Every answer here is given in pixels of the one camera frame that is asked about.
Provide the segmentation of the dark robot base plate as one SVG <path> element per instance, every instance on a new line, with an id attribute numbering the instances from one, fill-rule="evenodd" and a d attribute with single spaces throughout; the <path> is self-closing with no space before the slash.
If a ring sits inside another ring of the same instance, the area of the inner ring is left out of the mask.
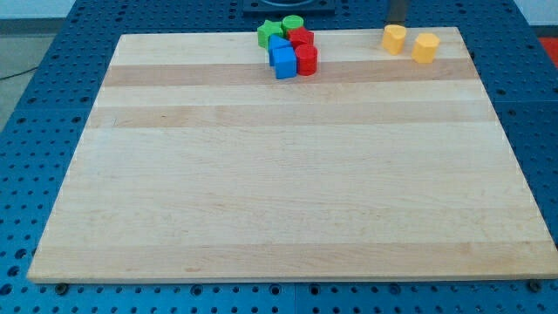
<path id="1" fill-rule="evenodd" d="M 241 0 L 244 15 L 334 13 L 336 0 Z"/>

